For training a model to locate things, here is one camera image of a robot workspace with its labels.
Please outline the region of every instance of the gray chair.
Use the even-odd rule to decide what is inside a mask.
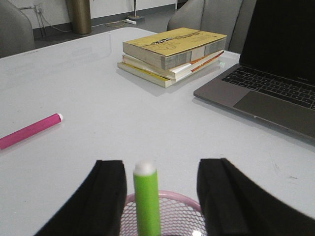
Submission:
[[[227,35],[226,50],[241,53],[256,0],[188,0],[167,30],[186,27]]]
[[[0,58],[34,49],[29,19],[8,0],[0,0]]]

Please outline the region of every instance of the gold trash can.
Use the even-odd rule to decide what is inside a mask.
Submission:
[[[78,34],[91,33],[90,0],[67,0],[66,4],[73,32]]]

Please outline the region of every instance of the white marker cap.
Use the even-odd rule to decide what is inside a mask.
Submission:
[[[136,164],[133,173],[138,176],[150,176],[157,171],[152,161],[140,161]]]
[[[61,121],[63,120],[63,116],[60,113],[57,113],[61,119]]]

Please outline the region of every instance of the stack of books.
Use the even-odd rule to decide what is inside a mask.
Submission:
[[[123,42],[118,67],[162,87],[218,61],[226,35],[179,28]]]

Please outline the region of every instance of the trash can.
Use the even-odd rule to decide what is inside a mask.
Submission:
[[[205,219],[198,202],[170,191],[160,190],[158,196],[162,235],[207,236]],[[134,194],[126,198],[119,235],[138,235]]]
[[[74,33],[91,33],[90,0],[66,0]]]

